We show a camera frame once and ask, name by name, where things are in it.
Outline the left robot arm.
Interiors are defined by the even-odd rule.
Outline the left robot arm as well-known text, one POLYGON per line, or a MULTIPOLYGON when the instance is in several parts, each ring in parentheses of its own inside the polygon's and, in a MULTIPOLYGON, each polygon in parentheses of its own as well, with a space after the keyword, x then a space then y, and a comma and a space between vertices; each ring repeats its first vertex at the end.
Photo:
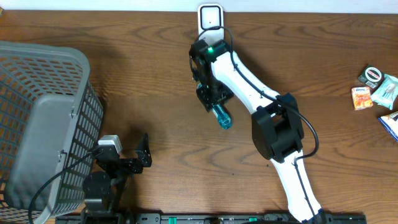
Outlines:
POLYGON ((92 156, 100 171, 90 173, 83 181, 85 208, 82 223, 135 223, 134 215, 119 206, 127 180, 152 165, 149 137, 144 134, 135 149, 137 157, 120 157, 123 147, 119 136, 105 135, 98 140, 92 156))

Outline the yellow snack bag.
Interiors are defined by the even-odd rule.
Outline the yellow snack bag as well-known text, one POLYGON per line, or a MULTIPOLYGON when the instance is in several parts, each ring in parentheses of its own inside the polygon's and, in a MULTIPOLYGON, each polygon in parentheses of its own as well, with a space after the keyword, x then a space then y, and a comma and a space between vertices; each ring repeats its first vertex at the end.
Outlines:
POLYGON ((383 125, 386 131, 394 138, 395 141, 398 140, 397 117, 398 117, 398 112, 396 111, 391 114, 381 116, 380 118, 378 118, 380 123, 383 125))

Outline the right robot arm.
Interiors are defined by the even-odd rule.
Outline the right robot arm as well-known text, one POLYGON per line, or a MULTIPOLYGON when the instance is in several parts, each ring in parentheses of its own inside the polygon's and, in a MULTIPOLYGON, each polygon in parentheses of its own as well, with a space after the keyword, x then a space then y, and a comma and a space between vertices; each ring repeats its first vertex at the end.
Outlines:
POLYGON ((208 44, 195 41, 190 66, 198 83, 197 97, 220 125, 232 125, 223 105, 236 96, 251 115, 252 141, 262 157, 271 161, 284 188, 288 210, 301 223, 320 223, 322 208, 317 201, 304 166, 303 125, 296 99, 280 95, 263 84, 240 61, 232 45, 224 40, 208 44))

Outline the orange small packet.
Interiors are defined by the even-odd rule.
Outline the orange small packet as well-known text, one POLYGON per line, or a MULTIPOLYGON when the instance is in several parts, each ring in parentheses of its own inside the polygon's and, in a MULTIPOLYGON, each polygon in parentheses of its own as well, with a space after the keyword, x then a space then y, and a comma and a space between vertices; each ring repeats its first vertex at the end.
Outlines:
POLYGON ((373 106, 371 92, 368 86, 352 88, 351 96, 355 110, 363 110, 373 106))

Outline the teal mouthwash bottle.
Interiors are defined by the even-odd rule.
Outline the teal mouthwash bottle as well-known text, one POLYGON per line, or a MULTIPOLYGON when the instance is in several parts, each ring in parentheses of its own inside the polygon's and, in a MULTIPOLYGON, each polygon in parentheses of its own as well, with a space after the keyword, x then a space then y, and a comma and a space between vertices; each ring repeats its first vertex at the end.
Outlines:
POLYGON ((212 112, 214 114, 219 125, 223 129, 229 129, 230 127, 232 127, 232 125, 233 125, 232 119, 231 119, 230 115, 228 114, 228 112, 224 109, 224 106, 214 105, 213 109, 210 112, 212 112))

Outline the green square box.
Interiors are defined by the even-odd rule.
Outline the green square box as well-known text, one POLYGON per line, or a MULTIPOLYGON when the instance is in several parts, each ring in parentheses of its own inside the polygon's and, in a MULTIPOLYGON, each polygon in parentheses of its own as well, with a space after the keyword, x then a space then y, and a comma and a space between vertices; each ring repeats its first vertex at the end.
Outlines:
POLYGON ((384 72, 368 64, 358 77, 358 80, 372 90, 376 90, 384 81, 384 72))

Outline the light blue wipes pack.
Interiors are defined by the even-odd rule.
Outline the light blue wipes pack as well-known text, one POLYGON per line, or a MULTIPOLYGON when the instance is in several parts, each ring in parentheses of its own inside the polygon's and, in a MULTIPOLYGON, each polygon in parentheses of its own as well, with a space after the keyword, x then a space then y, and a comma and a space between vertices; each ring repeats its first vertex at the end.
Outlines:
POLYGON ((384 106, 389 110, 393 109, 394 101, 397 97, 397 78, 385 74, 384 81, 379 88, 371 95, 373 102, 384 106))

